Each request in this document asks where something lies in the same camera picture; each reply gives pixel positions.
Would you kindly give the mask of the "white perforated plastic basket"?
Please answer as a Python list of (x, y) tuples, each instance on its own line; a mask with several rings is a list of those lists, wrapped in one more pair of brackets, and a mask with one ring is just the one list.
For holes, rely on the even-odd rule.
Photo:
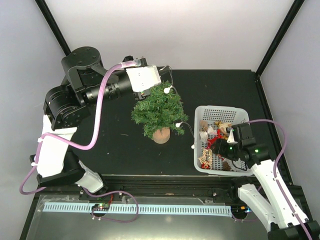
[[(233, 125), (242, 124), (249, 121), (249, 115), (246, 110), (242, 108), (230, 107), (230, 106), (213, 106), (202, 105), (198, 106), (194, 112), (194, 167), (201, 173), (209, 175), (221, 175), (221, 176), (251, 176), (252, 172), (246, 166), (246, 164), (238, 160), (232, 162), (224, 157), (219, 157), (215, 154), (212, 155), (212, 169), (203, 169), (198, 158), (201, 156), (202, 148), (207, 148), (208, 140), (213, 139), (215, 135), (209, 135), (207, 141), (201, 141), (199, 132), (203, 130), (200, 126), (200, 121), (207, 121), (208, 126), (212, 126), (216, 131), (219, 129), (214, 124), (215, 121), (221, 121), (222, 123), (231, 123)], [(228, 162), (231, 171), (223, 171), (223, 162)]]

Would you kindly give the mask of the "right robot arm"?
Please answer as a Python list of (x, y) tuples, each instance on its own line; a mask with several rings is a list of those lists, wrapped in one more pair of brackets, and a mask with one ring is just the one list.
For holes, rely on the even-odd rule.
[(245, 162), (258, 180), (261, 195), (248, 177), (236, 177), (227, 189), (228, 198), (244, 202), (260, 220), (270, 240), (317, 240), (320, 225), (303, 212), (290, 193), (265, 144), (257, 144), (252, 121), (228, 127), (228, 139), (217, 138), (210, 146), (215, 155)]

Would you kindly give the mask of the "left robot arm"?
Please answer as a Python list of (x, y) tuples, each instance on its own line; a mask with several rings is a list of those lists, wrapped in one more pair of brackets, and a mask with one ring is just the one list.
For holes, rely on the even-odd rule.
[[(126, 56), (122, 62), (104, 68), (100, 52), (91, 46), (73, 50), (61, 60), (65, 76), (62, 83), (45, 96), (43, 128), (32, 162), (40, 190), (47, 187), (78, 185), (97, 200), (108, 192), (102, 176), (89, 169), (73, 149), (90, 150), (98, 140), (102, 105), (134, 93), (144, 99), (150, 88), (161, 83), (158, 69), (144, 57)], [(81, 122), (95, 106), (94, 127), (90, 142), (72, 142)]]

